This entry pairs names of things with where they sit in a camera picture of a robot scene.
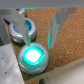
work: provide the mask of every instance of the brown carpet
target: brown carpet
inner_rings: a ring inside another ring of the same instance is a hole
[[[53,14],[58,10],[59,8],[27,9],[28,18],[33,20],[37,27],[36,42],[45,46],[49,52],[50,61],[44,72],[84,57],[84,8],[77,8],[76,13],[66,21],[61,32],[58,33],[53,48],[48,49],[48,27]],[[17,55],[21,47],[12,44]],[[22,74],[25,80],[34,77],[23,72]]]

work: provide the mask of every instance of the glowing light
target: glowing light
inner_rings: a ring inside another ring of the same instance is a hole
[[[31,46],[25,49],[22,58],[25,63],[29,65],[36,65],[42,61],[43,51],[36,46]]]

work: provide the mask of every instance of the teal glowing lamp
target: teal glowing lamp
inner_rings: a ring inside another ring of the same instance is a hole
[[[20,69],[30,75],[44,71],[49,62],[47,49],[39,43],[31,43],[30,47],[23,46],[17,57]]]

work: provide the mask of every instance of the cylindrical device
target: cylindrical device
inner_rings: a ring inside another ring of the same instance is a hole
[[[25,21],[28,24],[30,38],[31,38],[31,40],[33,40],[36,37],[36,25],[29,18],[25,18]],[[12,23],[10,23],[10,25],[9,25],[9,34],[10,34],[10,38],[13,41],[15,41],[17,43],[24,43],[23,36],[20,34],[19,31],[17,31],[17,28]]]
[[[49,62],[46,48],[39,43],[31,43],[30,47],[23,46],[18,53],[17,61],[20,69],[30,75],[44,71]]]
[[[26,9],[16,9],[19,14],[24,14],[24,16],[27,16]]]

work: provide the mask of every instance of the textured brown background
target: textured brown background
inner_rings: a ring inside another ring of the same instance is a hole
[[[36,42],[46,48],[48,47],[48,27],[53,14],[58,10],[59,8],[27,9],[28,18],[32,19],[37,27]],[[21,47],[15,43],[12,44],[17,55]],[[62,66],[84,57],[84,8],[77,8],[76,13],[66,21],[61,32],[58,33],[53,48],[47,48],[47,50],[50,61],[45,72],[54,69],[55,66]],[[32,77],[22,74],[25,80]]]

